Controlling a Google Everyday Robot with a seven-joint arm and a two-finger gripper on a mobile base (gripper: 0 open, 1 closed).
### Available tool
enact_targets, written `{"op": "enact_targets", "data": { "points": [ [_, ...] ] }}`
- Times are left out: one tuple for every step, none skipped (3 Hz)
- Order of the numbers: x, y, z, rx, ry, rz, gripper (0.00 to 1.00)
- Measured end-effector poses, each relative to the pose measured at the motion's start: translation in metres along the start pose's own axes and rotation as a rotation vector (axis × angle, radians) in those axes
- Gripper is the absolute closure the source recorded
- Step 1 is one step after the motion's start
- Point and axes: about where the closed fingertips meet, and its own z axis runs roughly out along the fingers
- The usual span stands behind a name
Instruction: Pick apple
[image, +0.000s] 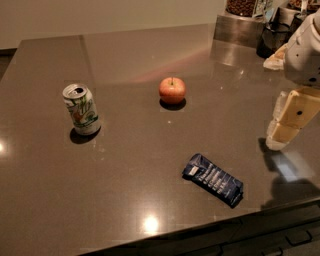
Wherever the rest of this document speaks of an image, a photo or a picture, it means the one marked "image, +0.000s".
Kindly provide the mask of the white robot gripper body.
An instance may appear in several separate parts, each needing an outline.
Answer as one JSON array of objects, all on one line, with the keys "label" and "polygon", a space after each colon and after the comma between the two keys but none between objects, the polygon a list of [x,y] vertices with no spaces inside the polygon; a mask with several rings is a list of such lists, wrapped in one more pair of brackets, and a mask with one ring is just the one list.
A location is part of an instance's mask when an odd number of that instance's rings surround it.
[{"label": "white robot gripper body", "polygon": [[289,39],[284,73],[296,84],[320,87],[320,10],[307,16]]}]

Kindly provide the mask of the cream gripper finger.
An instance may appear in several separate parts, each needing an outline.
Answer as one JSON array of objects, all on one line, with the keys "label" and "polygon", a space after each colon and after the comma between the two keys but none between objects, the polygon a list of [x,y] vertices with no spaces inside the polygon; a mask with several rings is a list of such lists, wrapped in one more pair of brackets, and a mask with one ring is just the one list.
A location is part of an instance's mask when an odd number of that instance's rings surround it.
[{"label": "cream gripper finger", "polygon": [[281,120],[284,115],[288,95],[288,92],[281,91],[276,100],[275,107],[273,110],[273,118],[277,121]]},{"label": "cream gripper finger", "polygon": [[273,118],[267,129],[266,146],[273,151],[286,147],[320,112],[319,89],[300,87],[288,93],[282,119]]}]

